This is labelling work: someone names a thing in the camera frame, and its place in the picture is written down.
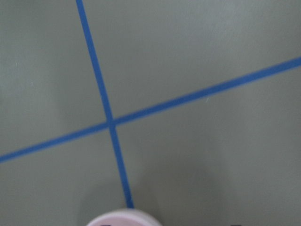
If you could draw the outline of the pink bowl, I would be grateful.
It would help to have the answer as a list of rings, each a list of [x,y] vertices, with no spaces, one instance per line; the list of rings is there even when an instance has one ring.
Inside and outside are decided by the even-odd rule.
[[[92,219],[87,226],[161,226],[150,214],[136,209],[120,209]]]

